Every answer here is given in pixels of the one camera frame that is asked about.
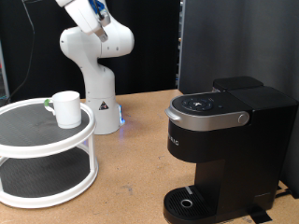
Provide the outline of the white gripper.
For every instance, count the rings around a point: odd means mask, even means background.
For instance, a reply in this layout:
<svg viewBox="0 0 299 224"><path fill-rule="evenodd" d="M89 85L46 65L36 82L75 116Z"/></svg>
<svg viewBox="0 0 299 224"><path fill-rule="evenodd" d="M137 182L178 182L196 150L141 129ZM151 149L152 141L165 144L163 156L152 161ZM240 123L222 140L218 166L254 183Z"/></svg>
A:
<svg viewBox="0 0 299 224"><path fill-rule="evenodd" d="M55 0L63 7L76 25L87 35L96 34L102 42L107 41L107 34L96 19L89 0Z"/></svg>

